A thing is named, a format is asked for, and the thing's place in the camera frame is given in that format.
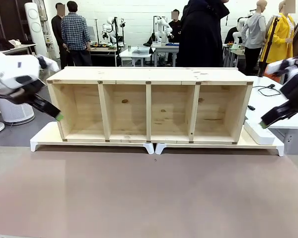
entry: person in black coat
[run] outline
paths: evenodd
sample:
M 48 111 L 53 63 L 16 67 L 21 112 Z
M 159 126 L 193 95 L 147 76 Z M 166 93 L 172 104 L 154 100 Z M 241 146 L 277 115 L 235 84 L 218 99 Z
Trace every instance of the person in black coat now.
M 178 67 L 222 67 L 220 21 L 228 0 L 189 0 L 181 18 Z

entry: white wall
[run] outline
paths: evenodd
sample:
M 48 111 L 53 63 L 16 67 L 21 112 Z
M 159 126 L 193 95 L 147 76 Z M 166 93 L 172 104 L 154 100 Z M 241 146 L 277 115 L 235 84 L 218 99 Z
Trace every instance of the white wall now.
M 267 0 L 267 9 L 264 12 L 266 21 L 273 14 L 278 13 L 278 5 L 281 0 Z M 67 0 L 44 0 L 47 9 L 49 23 L 51 24 L 52 17 L 56 14 L 55 4 L 62 2 L 67 3 Z M 171 11 L 175 8 L 182 12 L 184 5 L 188 0 L 76 0 L 78 4 L 78 14 L 84 16 L 89 26 L 95 26 L 94 18 L 98 18 L 99 38 L 102 30 L 102 24 L 106 23 L 108 16 L 116 16 L 124 18 L 126 21 L 125 27 L 125 42 L 127 45 L 140 46 L 147 42 L 153 28 L 153 16 L 163 15 L 171 19 Z M 222 38 L 225 39 L 227 32 L 233 26 L 236 26 L 237 19 L 246 16 L 251 9 L 256 8 L 257 0 L 229 0 L 226 4 L 230 10 L 227 26 L 226 17 L 221 20 Z M 296 4 L 296 14 L 292 14 L 295 22 L 298 22 L 298 0 Z

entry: wooden shelf top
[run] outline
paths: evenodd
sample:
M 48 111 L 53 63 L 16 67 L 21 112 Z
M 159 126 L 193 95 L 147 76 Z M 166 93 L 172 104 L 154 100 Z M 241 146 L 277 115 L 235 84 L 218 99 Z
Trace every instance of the wooden shelf top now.
M 237 68 L 66 67 L 47 80 L 60 84 L 250 85 Z

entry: yellow raincoat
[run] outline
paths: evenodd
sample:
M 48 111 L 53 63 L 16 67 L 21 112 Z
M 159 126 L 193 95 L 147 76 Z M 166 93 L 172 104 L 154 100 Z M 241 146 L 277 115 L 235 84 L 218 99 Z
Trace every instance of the yellow raincoat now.
M 290 26 L 288 24 L 287 18 L 282 13 L 279 13 L 279 15 L 281 17 L 279 18 L 279 22 L 276 26 L 276 30 L 273 36 L 273 43 L 270 47 L 266 63 L 273 63 L 276 61 L 285 60 L 293 57 L 293 44 L 286 43 L 286 38 L 289 37 Z M 295 22 L 293 18 L 290 15 L 288 15 L 288 17 L 295 27 Z M 270 36 L 272 34 L 273 23 L 274 20 L 268 32 L 267 42 L 269 41 Z M 292 31 L 290 38 L 294 38 L 294 31 Z M 261 62 L 263 62 L 264 60 L 265 52 L 267 50 L 267 42 L 260 59 Z

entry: white power strip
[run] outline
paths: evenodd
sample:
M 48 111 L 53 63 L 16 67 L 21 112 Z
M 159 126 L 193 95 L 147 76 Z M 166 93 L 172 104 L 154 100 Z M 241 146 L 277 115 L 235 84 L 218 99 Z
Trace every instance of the white power strip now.
M 269 129 L 263 129 L 258 122 L 246 120 L 244 129 L 259 145 L 272 145 L 276 138 Z

